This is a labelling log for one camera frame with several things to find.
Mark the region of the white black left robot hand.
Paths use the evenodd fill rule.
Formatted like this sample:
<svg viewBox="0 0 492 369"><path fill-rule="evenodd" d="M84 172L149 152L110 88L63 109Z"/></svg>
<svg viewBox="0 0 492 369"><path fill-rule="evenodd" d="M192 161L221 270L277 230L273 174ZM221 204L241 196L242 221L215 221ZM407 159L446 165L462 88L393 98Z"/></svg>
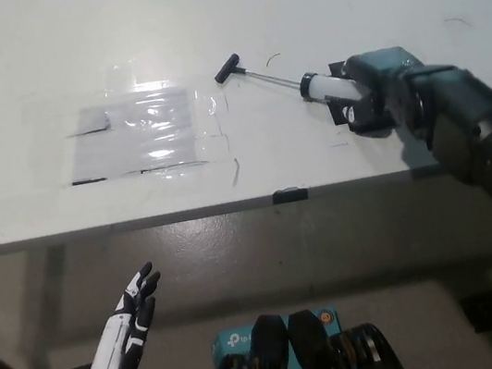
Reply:
<svg viewBox="0 0 492 369"><path fill-rule="evenodd" d="M134 275L106 321L90 369L139 369L160 276L150 262Z"/></svg>

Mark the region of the teal black right robot hand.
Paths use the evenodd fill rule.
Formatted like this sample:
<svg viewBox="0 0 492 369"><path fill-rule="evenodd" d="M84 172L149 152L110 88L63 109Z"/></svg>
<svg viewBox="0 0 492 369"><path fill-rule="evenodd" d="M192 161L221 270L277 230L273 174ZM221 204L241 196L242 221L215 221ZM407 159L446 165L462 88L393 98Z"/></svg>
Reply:
<svg viewBox="0 0 492 369"><path fill-rule="evenodd" d="M386 106L389 85L400 73L424 63L402 47L389 47L353 55L329 68L338 86L352 86L354 95L333 89L326 98L330 116L337 126L346 126L358 135L381 134L396 122Z"/></svg>

